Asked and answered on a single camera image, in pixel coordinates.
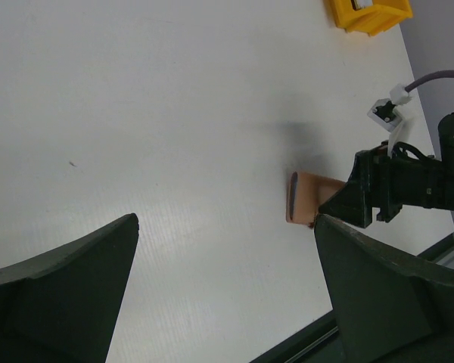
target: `white tabletop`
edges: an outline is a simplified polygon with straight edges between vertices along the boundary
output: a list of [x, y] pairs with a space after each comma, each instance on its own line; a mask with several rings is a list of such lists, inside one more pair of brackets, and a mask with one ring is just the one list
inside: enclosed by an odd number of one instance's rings
[[[250, 361], [331, 309], [287, 174], [346, 179], [411, 80], [399, 27], [348, 35], [321, 0], [0, 2], [0, 267], [137, 213], [108, 362]], [[453, 229], [404, 207], [366, 233], [420, 253]]]

